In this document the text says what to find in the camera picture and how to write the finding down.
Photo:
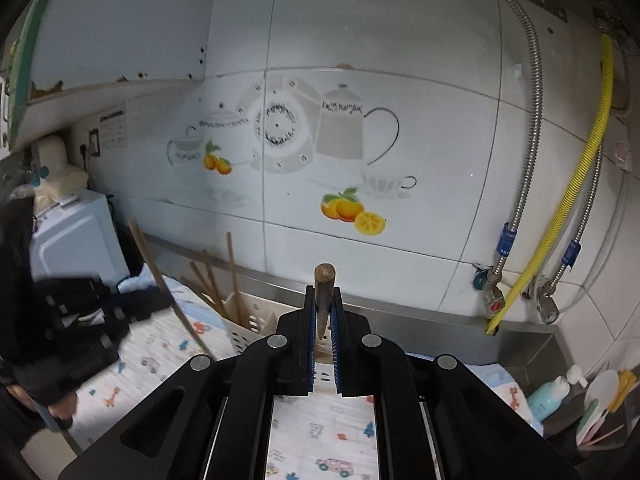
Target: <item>tiled wall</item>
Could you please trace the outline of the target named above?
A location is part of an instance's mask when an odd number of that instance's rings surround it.
[[[598,33],[570,12],[565,23],[523,4],[543,49],[545,121],[505,283],[546,229],[600,92]],[[472,263],[493,260],[528,133],[526,42],[502,1],[214,0],[206,75],[197,88],[127,102],[127,147],[89,161],[121,215],[221,257],[231,230],[239,264],[279,276],[309,282],[316,264],[331,261],[350,293],[482,315]],[[76,124],[73,154],[96,125]],[[592,218],[559,307],[593,281],[620,203],[613,140],[626,128],[612,120],[607,135]],[[561,327],[588,370],[632,309],[587,302]],[[539,322],[521,300],[506,319]]]

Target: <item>yellow gas hose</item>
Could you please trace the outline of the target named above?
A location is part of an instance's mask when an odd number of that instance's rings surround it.
[[[604,131],[607,129],[607,120],[609,119],[609,111],[611,108],[611,97],[613,95],[613,49],[611,45],[611,38],[607,34],[601,35],[600,42],[602,45],[602,90],[600,94],[600,107],[593,124],[593,129],[591,130],[591,135],[589,136],[587,145],[584,147],[584,151],[580,156],[580,162],[574,171],[574,176],[571,177],[569,185],[566,190],[564,190],[564,196],[558,205],[558,209],[556,209],[556,214],[551,222],[551,226],[547,229],[542,240],[540,240],[540,243],[536,248],[536,252],[533,253],[526,269],[524,269],[524,272],[511,287],[511,290],[504,300],[504,307],[500,312],[498,312],[498,314],[489,320],[486,331],[484,332],[485,334],[491,335],[495,332],[496,327],[507,313],[513,301],[522,292],[522,289],[527,285],[527,283],[529,283],[530,279],[538,272],[546,254],[549,252],[549,249],[553,246],[554,241],[558,237],[562,225],[566,221],[567,215],[571,211],[575,199],[580,192],[580,187],[589,172],[589,168],[593,163],[598,147],[602,142]]]

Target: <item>black sleeve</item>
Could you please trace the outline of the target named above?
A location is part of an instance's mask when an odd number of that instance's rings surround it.
[[[34,434],[44,429],[44,421],[0,386],[0,428],[17,449],[22,449]]]

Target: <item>white plastic basket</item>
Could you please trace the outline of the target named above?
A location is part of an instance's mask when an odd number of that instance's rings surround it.
[[[227,313],[230,309],[227,305],[233,301],[233,297],[234,294],[232,293],[222,302]],[[228,319],[222,320],[226,327],[226,334],[229,336],[229,340],[231,341],[231,346],[239,354],[244,352],[244,349],[254,341],[257,341],[261,337],[271,335],[270,333],[260,333],[260,327],[265,325],[272,313],[275,314],[277,323],[277,320],[280,319],[282,314],[297,310],[294,306],[278,303],[277,301],[266,300],[265,298],[252,296],[245,292],[240,292],[240,297],[249,310],[251,330],[246,329],[233,321],[229,321]],[[316,361],[318,362],[327,362],[327,360],[328,362],[332,361],[331,333],[329,330],[326,331],[326,337],[322,341],[316,342],[316,351],[314,354],[316,356]]]

